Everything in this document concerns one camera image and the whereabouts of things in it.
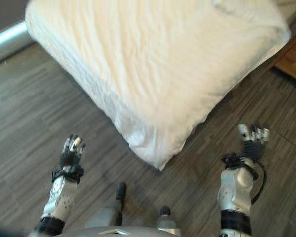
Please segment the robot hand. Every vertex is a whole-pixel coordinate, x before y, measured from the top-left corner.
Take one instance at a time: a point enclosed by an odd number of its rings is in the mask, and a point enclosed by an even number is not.
[[[59,158],[60,168],[79,164],[84,152],[85,143],[82,144],[82,138],[78,135],[70,135],[67,138],[61,156]]]
[[[264,148],[268,141],[270,131],[263,130],[251,125],[249,128],[244,124],[238,125],[238,130],[242,134],[242,157],[249,158],[253,162],[258,161],[264,154]]]

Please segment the robot finger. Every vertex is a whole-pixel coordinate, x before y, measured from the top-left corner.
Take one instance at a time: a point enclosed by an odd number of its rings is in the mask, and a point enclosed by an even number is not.
[[[82,138],[79,137],[78,135],[75,135],[74,138],[73,138],[73,141],[72,141],[72,143],[70,145],[70,151],[71,152],[76,152],[78,147],[80,146],[81,142],[82,142]]]
[[[69,144],[71,143],[71,140],[72,140],[73,136],[74,136],[74,135],[71,134],[71,135],[66,139],[62,153],[65,152],[65,150],[69,147]]]
[[[269,135],[270,135],[270,130],[268,130],[267,128],[264,128],[262,133],[262,141],[264,143],[268,142]]]
[[[79,157],[83,156],[84,148],[85,148],[85,143],[83,143],[81,146],[79,146],[79,148],[77,150],[77,154],[78,154]]]
[[[249,141],[251,139],[249,129],[245,124],[239,124],[238,125],[238,131],[242,135],[242,140],[243,141]]]
[[[256,127],[256,139],[261,140],[262,139],[262,129],[259,127]]]
[[[250,140],[252,140],[254,142],[257,139],[255,126],[250,125],[249,134],[250,134]]]

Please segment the wall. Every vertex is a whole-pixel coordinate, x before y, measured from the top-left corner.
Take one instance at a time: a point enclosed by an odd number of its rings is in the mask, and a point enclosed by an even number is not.
[[[29,0],[0,0],[0,31],[24,19]]]

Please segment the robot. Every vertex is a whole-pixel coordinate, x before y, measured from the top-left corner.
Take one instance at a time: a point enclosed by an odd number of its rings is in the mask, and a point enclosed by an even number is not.
[[[250,237],[250,208],[259,198],[266,183],[266,172],[259,161],[268,141],[269,130],[258,126],[238,125],[242,134],[243,152],[228,154],[222,161],[225,170],[221,174],[218,203],[221,208],[220,237]],[[156,222],[156,228],[122,226],[122,210],[126,195],[126,184],[117,186],[115,205],[101,209],[85,224],[85,229],[62,234],[71,213],[74,197],[84,169],[79,165],[85,144],[78,135],[71,135],[65,142],[59,159],[60,170],[52,173],[52,188],[43,214],[30,237],[103,237],[131,235],[133,237],[181,237],[182,232],[171,216],[170,208],[164,206]],[[256,196],[250,192],[258,178],[255,166],[264,172],[263,184]]]

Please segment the gray wood floor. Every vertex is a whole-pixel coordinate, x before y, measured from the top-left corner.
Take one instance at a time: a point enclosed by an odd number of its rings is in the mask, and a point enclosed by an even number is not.
[[[271,130],[262,161],[268,183],[252,207],[256,237],[296,237],[296,84],[253,71],[198,126],[181,153],[158,172],[134,155],[110,120],[39,45],[0,63],[0,226],[28,233],[48,199],[50,173],[71,133],[87,144],[85,176],[66,230],[84,227],[128,184],[125,225],[154,226],[167,204],[185,236],[218,236],[216,201],[223,154],[240,151],[236,125]]]

